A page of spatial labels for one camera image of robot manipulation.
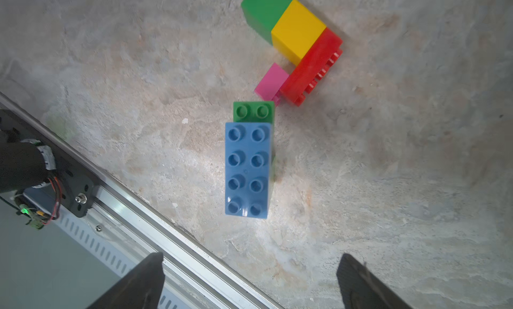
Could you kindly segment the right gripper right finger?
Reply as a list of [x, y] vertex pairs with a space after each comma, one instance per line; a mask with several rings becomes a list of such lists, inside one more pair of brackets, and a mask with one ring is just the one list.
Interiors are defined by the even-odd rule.
[[342, 255], [336, 277], [345, 308], [412, 309], [351, 254]]

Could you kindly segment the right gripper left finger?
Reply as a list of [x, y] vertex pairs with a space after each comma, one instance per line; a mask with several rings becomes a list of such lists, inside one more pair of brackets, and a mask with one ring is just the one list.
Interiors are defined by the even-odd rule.
[[149, 308], [158, 307], [165, 275], [161, 252], [149, 254], [125, 277], [88, 306], [92, 308]]

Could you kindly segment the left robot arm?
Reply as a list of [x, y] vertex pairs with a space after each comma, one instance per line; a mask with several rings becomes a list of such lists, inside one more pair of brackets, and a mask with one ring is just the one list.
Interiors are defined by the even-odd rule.
[[42, 186], [53, 171], [51, 147], [38, 139], [20, 139], [14, 131], [1, 131], [1, 192]]

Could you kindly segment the yellow lego brick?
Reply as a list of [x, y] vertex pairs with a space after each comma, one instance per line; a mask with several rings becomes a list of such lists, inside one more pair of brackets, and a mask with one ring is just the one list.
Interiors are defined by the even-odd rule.
[[273, 47], [298, 65], [325, 29], [323, 21], [298, 0], [292, 0], [271, 31]]

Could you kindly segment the red lego brick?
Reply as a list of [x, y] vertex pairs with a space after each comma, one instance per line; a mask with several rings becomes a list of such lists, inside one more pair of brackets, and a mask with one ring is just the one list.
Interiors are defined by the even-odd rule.
[[343, 40], [326, 28], [283, 83], [281, 95], [299, 107], [338, 61], [343, 53], [342, 44]]

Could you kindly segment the blue lego brick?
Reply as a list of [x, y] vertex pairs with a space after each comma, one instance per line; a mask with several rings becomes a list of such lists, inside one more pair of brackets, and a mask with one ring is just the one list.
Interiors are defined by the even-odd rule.
[[266, 219], [272, 192], [273, 126], [225, 124], [225, 214]]

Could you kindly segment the pink lego brick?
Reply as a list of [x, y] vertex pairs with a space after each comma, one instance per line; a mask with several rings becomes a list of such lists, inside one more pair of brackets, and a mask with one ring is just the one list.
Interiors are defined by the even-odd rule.
[[256, 86], [255, 93], [263, 101], [273, 101], [278, 106], [281, 101], [280, 88], [288, 78], [289, 74], [277, 63], [274, 63]]

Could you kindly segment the green lego brick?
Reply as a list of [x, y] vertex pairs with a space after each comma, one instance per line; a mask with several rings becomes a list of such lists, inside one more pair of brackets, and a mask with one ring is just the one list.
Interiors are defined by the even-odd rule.
[[233, 105], [233, 121], [274, 124], [275, 103], [273, 101], [236, 101]]
[[241, 8], [247, 24], [269, 44], [271, 31], [292, 0], [243, 0]]

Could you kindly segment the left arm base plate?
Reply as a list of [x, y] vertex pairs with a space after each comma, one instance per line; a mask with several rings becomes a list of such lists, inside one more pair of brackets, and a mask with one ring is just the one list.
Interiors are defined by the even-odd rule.
[[57, 170], [42, 186], [13, 190], [10, 206], [28, 219], [29, 226], [41, 230], [60, 217], [62, 210], [83, 218], [94, 203], [97, 181], [75, 159], [61, 150], [48, 136], [43, 135], [12, 110], [1, 110], [1, 131], [14, 131], [20, 139], [38, 139], [51, 147]]

